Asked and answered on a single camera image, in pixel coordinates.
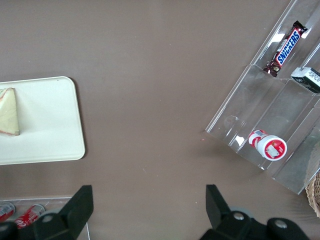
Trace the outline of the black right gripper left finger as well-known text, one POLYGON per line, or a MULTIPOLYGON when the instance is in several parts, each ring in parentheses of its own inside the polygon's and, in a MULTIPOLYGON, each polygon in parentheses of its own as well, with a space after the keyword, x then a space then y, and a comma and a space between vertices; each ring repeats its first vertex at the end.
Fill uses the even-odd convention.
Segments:
POLYGON ((76 240, 94 210, 93 188, 83 185, 57 213, 47 213, 32 224, 36 240, 76 240))

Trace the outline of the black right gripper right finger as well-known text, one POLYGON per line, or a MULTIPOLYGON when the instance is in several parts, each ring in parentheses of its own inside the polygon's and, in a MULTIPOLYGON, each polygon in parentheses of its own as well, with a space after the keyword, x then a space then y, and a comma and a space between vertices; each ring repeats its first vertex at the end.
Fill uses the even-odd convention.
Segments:
POLYGON ((274 217, 262 224, 248 214, 231 210, 215 184, 206 185, 206 213, 211 223, 202 240, 308 240, 293 221, 274 217))

